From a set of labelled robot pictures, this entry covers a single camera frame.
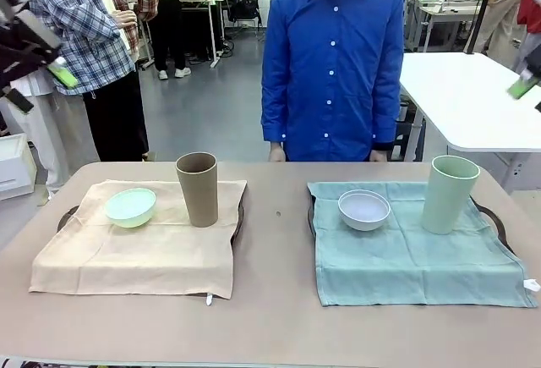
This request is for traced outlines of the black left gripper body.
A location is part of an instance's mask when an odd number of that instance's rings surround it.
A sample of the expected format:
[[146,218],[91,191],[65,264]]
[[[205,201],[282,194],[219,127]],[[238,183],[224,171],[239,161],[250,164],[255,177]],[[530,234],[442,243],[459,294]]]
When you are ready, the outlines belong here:
[[45,56],[59,56],[60,39],[49,29],[33,29],[26,24],[1,27],[1,88],[39,68],[46,67]]

